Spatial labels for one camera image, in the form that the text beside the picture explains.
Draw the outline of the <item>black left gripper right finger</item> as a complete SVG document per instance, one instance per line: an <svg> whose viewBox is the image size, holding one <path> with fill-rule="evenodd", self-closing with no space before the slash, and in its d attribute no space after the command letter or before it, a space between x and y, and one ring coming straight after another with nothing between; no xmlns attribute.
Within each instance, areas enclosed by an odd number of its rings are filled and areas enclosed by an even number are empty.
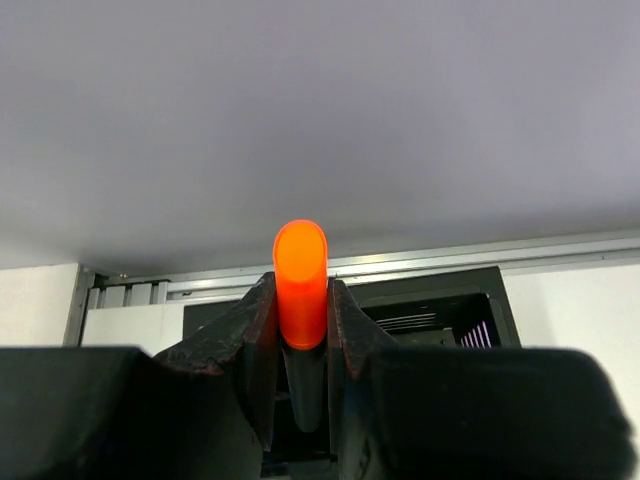
<svg viewBox="0 0 640 480"><path fill-rule="evenodd" d="M632 427L575 350L404 346L329 284L332 444L343 479L629 479Z"/></svg>

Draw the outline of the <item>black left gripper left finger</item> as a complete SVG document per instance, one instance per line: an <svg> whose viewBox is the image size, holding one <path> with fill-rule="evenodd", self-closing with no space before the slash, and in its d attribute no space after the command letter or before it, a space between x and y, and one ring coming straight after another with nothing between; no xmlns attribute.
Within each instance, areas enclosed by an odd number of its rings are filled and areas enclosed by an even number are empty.
<svg viewBox="0 0 640 480"><path fill-rule="evenodd" d="M178 479L257 479L273 442L278 376L275 276L156 354L177 389L169 441Z"/></svg>

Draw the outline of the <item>orange highlighter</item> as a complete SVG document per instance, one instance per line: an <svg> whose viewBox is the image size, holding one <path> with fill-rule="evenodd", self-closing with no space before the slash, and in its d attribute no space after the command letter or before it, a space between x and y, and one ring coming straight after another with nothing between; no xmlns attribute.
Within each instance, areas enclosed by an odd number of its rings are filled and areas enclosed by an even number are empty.
<svg viewBox="0 0 640 480"><path fill-rule="evenodd" d="M327 334L328 245L316 223L284 225L272 249L280 334L292 411L304 433L319 428Z"/></svg>

